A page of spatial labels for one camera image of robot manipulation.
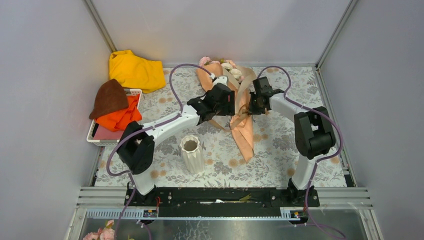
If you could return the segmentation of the tan satin ribbon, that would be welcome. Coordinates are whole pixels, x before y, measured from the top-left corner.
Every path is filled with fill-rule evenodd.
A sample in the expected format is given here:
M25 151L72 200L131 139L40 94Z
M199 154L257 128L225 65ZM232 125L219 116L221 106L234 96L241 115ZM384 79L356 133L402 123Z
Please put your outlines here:
M233 116L229 122L229 128L225 128L221 126L218 122L215 120L209 120L208 121L212 126L218 128L219 130L223 130L225 132L231 132L232 130L241 130L241 129L247 129L249 131L253 130L253 121L251 118L251 115L247 112L238 113L235 116Z

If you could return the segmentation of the flower bouquet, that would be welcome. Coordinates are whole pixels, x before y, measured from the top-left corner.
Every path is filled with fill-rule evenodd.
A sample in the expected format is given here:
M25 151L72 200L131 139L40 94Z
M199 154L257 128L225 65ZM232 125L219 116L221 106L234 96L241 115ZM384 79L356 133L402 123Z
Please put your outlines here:
M237 65L229 59L218 60L208 56L202 57L199 60L199 65L217 77L227 76L228 86L235 92L235 115L248 113L250 102L248 91L253 80L257 78L251 68ZM242 128L241 130L234 129L230 132L244 161L248 163L254 156L253 130Z

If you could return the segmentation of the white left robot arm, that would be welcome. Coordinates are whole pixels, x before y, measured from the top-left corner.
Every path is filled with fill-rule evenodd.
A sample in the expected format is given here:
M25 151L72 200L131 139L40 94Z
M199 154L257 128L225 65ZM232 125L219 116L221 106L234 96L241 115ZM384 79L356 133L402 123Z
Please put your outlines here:
M171 113L144 125L131 122L118 145L117 154L129 169L136 199L144 206L155 200L155 184L148 169L153 163L155 147L175 134L210 121L215 116L235 114L235 91L217 83L205 95L190 99L180 112Z

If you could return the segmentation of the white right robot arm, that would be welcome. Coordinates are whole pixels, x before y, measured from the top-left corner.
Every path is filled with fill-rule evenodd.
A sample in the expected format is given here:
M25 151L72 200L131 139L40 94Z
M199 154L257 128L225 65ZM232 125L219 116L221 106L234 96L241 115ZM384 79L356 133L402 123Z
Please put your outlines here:
M287 201L293 206L301 205L317 160L327 156L336 144L328 110L324 106L310 108L286 97L281 89L273 89L267 77L253 82L248 111L261 115L266 111L278 112L294 123L294 141L299 152L298 165L288 183Z

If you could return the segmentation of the white ribbed vase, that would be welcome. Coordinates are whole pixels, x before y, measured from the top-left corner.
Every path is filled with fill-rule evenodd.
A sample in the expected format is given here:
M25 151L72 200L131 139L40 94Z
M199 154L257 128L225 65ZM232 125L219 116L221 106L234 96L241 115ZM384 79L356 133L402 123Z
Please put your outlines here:
M201 173L205 167L205 159L201 142L195 135L187 135L180 142L181 157L192 174Z

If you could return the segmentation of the pink artificial flowers at bottom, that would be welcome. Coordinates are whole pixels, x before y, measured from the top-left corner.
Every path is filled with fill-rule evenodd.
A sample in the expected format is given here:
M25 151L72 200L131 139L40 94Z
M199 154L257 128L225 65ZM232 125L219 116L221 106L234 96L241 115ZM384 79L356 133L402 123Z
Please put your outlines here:
M89 232L82 239L83 240L114 240L115 239L115 230L113 226L115 221L113 219L109 220L104 228L99 228L97 232Z

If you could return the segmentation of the floral patterned table mat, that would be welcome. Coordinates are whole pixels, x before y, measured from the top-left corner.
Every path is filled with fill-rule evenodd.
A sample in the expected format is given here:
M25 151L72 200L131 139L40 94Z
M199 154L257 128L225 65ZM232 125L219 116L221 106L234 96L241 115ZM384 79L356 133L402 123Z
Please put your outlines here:
M323 106L311 66L283 66L291 78L287 96L310 108ZM196 74L197 68L181 67L172 75L172 84L181 102L204 94ZM141 123L158 120L180 109L169 84L147 93L141 103ZM154 159L147 176L157 187L286 187L295 173L298 156L294 124L271 111L253 119L254 157L246 163L230 132L209 122L176 133L155 147ZM180 143L188 135L197 136L203 151L205 167L198 174L188 171L180 156ZM94 181L95 187L125 187L127 174L110 176L106 163L114 146L105 147ZM316 187L346 187L338 157L322 161L316 171Z

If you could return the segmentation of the white plastic basket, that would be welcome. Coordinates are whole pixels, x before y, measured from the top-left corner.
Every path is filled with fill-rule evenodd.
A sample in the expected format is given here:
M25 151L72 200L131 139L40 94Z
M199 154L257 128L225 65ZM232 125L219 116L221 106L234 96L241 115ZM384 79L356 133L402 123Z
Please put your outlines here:
M127 96L138 96L137 109L138 109L139 113L141 114L142 111L143 111L143 102L144 102L144 99L145 99L145 97L142 93L142 90L137 89L137 88L125 88L124 91L125 91ZM92 143L92 144L99 146L99 147L105 147L105 146L115 146L120 141L120 139L119 140L94 140L94 139L92 139L92 136L93 136L92 133L94 131L95 123L96 122L94 120L91 121L91 125L90 125L89 131L88 131L87 136L86 136L87 142Z

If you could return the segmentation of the yellow cloth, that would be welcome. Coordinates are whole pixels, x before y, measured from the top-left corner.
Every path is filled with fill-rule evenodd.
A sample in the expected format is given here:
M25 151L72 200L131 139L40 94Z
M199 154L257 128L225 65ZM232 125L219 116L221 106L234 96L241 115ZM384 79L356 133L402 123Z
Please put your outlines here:
M167 84L161 61L139 57L131 50L112 52L108 65L109 79L116 80L124 88L140 89L146 94Z

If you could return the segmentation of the orange cloth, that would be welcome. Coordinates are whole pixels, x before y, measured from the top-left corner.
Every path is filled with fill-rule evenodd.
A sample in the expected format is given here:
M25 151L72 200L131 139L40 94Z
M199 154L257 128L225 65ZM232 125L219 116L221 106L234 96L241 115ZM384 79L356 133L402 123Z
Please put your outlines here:
M111 132L125 130L129 123L138 122L143 119L140 111L138 110L140 96L140 94L128 95L127 108L100 116L95 118L94 121Z

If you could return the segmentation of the brown cloth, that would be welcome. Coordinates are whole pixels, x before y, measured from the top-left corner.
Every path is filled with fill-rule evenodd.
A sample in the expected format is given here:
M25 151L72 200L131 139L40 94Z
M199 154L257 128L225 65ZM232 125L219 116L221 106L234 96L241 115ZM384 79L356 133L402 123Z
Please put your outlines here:
M128 107L129 103L124 88L116 79L111 79L105 82L97 91L89 119L94 120Z

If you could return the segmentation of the pink cloth in basket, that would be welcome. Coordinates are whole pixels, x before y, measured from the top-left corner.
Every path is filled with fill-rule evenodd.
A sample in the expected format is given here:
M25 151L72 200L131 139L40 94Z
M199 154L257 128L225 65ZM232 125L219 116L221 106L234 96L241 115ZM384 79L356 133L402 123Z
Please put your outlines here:
M110 131L107 128L95 123L92 133L93 140L120 140L124 131Z

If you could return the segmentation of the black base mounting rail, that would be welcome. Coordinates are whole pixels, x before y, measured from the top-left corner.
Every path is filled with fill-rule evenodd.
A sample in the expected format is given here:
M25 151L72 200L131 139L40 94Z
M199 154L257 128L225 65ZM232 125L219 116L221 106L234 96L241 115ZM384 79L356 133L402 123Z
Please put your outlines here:
M159 217L279 217L281 208L319 207L318 192L275 187L154 187L142 195L128 187L124 203L152 207Z

